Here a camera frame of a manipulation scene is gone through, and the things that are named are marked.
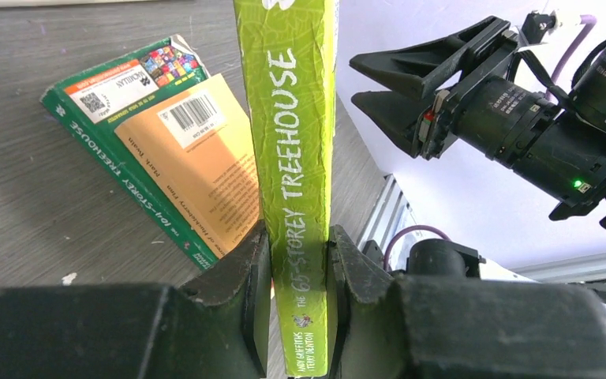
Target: macmillan logo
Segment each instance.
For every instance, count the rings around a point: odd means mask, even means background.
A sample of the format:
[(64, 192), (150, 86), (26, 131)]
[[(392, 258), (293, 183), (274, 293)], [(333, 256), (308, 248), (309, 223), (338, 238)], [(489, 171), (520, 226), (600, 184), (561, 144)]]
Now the macmillan logo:
[(148, 84), (150, 84), (150, 79), (148, 78), (147, 75), (145, 75), (145, 73), (141, 72), (141, 71), (136, 71), (135, 73), (131, 73), (129, 75), (126, 75), (125, 77), (123, 77), (122, 79), (117, 81), (117, 88), (122, 88), (128, 84), (131, 84), (133, 82), (140, 82), (143, 86), (146, 86)]
[(264, 5), (264, 8), (267, 10), (273, 9), (275, 5), (279, 5), (280, 9), (287, 10), (289, 9), (296, 0), (261, 0), (261, 4)]

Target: white label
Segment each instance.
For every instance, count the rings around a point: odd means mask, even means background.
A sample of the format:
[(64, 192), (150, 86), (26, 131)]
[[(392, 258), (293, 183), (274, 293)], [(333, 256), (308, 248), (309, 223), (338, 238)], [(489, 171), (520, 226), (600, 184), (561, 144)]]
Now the white label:
[(261, 0), (261, 5), (264, 6), (265, 9), (271, 10), (275, 5), (280, 6), (281, 10), (289, 9), (296, 0)]
[(226, 117), (208, 90), (198, 91), (157, 115), (182, 148), (188, 148), (207, 132), (226, 122)]
[(581, 193), (586, 193), (586, 191), (591, 190), (591, 185), (588, 183), (584, 183), (582, 184), (577, 191), (581, 192)]
[(159, 89), (137, 60), (109, 69), (65, 89), (95, 124)]

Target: book cover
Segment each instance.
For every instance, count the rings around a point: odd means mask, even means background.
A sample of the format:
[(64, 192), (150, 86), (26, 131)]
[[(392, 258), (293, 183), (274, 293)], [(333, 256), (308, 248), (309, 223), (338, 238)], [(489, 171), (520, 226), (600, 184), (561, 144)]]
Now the book cover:
[(220, 256), (259, 216), (249, 119), (222, 75), (126, 119), (115, 133)]
[(46, 90), (41, 102), (201, 268), (217, 256), (114, 134), (119, 123), (208, 77), (181, 36), (86, 69)]
[(286, 372), (328, 372), (337, 0), (234, 0)]

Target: colorful illustration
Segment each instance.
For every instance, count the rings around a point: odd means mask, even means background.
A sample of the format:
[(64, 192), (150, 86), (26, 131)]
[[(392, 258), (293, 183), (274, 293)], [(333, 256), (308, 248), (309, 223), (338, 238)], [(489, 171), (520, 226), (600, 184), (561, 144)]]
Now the colorful illustration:
[(307, 328), (308, 325), (312, 324), (312, 319), (310, 316), (303, 313), (302, 316), (294, 316), (294, 323), (299, 328)]
[(194, 71), (199, 62), (191, 54), (183, 53), (172, 46), (161, 47), (139, 59), (159, 87)]

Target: lime green book spine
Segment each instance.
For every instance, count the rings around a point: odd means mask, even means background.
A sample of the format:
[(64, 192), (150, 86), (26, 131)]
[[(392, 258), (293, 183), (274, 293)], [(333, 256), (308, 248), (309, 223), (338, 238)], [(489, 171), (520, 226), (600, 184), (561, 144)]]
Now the lime green book spine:
[(328, 372), (337, 0), (234, 0), (286, 372)]

